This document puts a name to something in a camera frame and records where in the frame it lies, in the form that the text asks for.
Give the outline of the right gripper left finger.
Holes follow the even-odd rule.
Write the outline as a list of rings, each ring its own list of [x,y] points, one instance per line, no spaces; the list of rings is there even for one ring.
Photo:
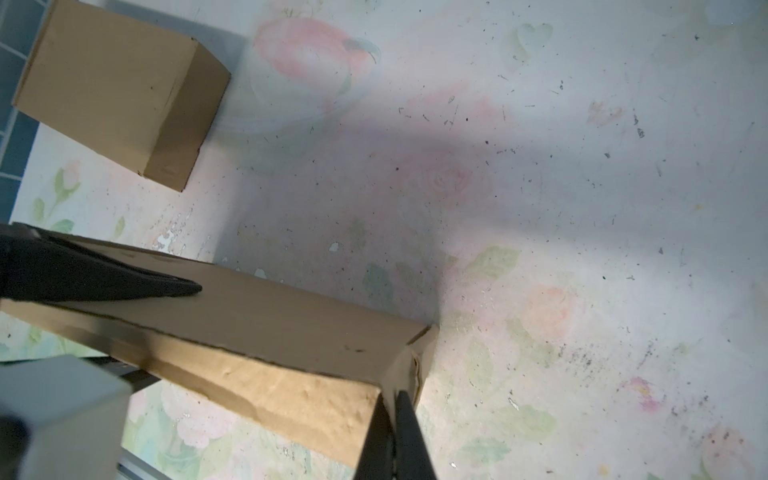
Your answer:
[[[394,478],[394,433],[383,396],[377,402],[365,438],[354,480]]]

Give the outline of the brown cardboard box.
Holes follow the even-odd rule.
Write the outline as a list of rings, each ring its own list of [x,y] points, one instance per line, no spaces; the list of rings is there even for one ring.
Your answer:
[[[181,192],[230,82],[197,39],[54,1],[13,104],[127,170]]]

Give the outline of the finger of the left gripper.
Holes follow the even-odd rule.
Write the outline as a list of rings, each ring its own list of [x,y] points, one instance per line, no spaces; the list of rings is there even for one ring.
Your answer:
[[[1,297],[16,301],[119,301],[193,296],[202,286],[130,266],[59,237],[14,223],[1,226]]]

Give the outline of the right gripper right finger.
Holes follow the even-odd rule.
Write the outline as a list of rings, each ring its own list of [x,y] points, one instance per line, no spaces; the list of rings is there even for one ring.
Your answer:
[[[400,391],[395,400],[394,478],[436,480],[410,396]]]

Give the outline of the cardboard stack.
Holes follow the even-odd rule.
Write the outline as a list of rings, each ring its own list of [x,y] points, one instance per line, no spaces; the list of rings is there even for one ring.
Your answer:
[[[2,310],[130,364],[356,470],[382,395],[414,411],[438,330],[222,266],[56,233],[130,266],[192,280],[193,296],[29,302]]]

